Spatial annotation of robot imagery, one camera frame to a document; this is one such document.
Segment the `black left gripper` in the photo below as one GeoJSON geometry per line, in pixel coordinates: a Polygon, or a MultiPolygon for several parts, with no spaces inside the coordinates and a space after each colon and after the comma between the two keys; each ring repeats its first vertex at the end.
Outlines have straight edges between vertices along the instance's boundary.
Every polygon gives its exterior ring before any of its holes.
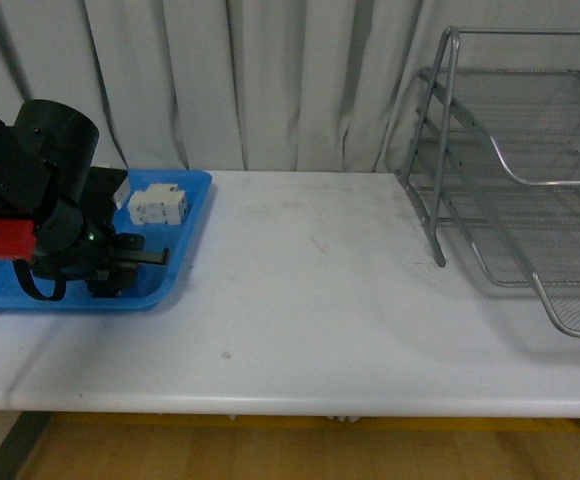
{"type": "Polygon", "coordinates": [[[29,295],[45,296],[35,284],[43,279],[54,283],[52,298],[64,297],[70,281],[85,282],[94,297],[114,298],[135,284],[140,264],[167,266],[168,248],[142,251],[141,236],[116,232],[116,211],[111,200],[88,200],[84,205],[58,200],[34,230],[37,242],[29,261],[29,295]]]}

